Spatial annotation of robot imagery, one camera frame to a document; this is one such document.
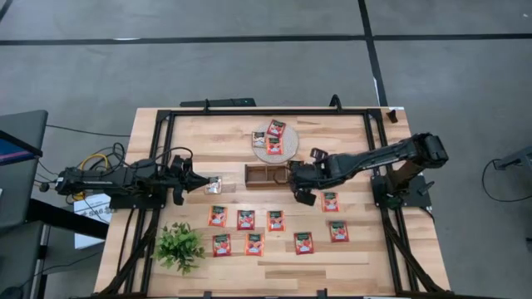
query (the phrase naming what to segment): round wooden tray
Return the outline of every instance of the round wooden tray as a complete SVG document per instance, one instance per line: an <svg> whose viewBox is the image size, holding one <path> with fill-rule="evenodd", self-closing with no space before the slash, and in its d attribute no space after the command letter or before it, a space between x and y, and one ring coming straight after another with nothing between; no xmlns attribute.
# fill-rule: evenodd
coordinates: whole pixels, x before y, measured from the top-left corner
<svg viewBox="0 0 532 299"><path fill-rule="evenodd" d="M260 125L255 128L254 132L266 132L268 131L269 123ZM266 138L275 137L273 135L266 134ZM283 154L268 154L266 148L253 147L253 152L262 161L269 164L280 164L288 161L290 158L298 152L299 136L298 132L291 126L286 125L283 132Z"/></svg>

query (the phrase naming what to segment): black floor line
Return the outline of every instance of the black floor line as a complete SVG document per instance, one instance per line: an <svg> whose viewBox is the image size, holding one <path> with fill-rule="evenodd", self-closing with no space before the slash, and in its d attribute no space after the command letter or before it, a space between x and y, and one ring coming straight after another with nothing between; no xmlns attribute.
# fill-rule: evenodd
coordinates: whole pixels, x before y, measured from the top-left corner
<svg viewBox="0 0 532 299"><path fill-rule="evenodd" d="M369 55L369 62L372 66L373 80L377 92L377 103L380 106L388 106L386 92L384 91L384 82L382 81L381 67L379 66L379 59L377 57L377 49L373 41L372 26L369 22L369 15L367 13L366 2L358 0L358 7L360 8L360 15L362 17L362 25L364 26L364 36L366 37L367 53Z"/></svg>
<svg viewBox="0 0 532 299"><path fill-rule="evenodd" d="M3 4L2 9L0 9L0 22L2 22L3 17L6 15L7 10L9 9L12 3L13 3L13 0L7 0Z"/></svg>
<svg viewBox="0 0 532 299"><path fill-rule="evenodd" d="M0 40L0 46L76 46L76 45L142 45L233 42L349 42L363 41L363 35L284 35L240 37L156 37L97 38L66 40Z"/></svg>
<svg viewBox="0 0 532 299"><path fill-rule="evenodd" d="M375 41L478 41L532 39L532 33L376 35Z"/></svg>

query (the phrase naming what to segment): small wooden box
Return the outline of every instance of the small wooden box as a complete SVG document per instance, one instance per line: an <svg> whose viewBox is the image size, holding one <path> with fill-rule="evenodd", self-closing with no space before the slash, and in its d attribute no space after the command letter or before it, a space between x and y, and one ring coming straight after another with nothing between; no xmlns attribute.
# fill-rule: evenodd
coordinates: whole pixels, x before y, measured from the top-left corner
<svg viewBox="0 0 532 299"><path fill-rule="evenodd" d="M286 168L285 164L246 164L244 180L246 187L286 187L288 186L288 169Z"/></svg>

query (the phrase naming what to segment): white paper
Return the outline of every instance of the white paper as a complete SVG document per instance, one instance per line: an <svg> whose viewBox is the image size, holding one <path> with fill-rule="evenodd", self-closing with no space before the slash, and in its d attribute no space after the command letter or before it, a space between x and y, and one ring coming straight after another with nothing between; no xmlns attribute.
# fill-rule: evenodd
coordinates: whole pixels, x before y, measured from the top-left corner
<svg viewBox="0 0 532 299"><path fill-rule="evenodd" d="M85 200L74 202L74 213L103 223L110 223L112 216L111 210L109 209L110 201L111 198L105 194L92 195L87 197ZM99 238L88 237L80 233L74 234L75 249L87 248L89 246L96 245L102 242L104 242L104 240Z"/></svg>

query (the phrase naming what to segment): table leg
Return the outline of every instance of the table leg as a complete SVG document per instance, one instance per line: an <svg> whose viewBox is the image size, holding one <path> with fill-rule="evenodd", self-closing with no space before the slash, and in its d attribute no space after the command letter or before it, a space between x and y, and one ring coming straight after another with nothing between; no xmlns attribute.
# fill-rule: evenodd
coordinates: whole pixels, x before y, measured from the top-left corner
<svg viewBox="0 0 532 299"><path fill-rule="evenodd" d="M65 228L75 233L100 239L106 238L109 228L108 224L68 212L36 199L30 199L26 220L28 222L43 221L54 227Z"/></svg>

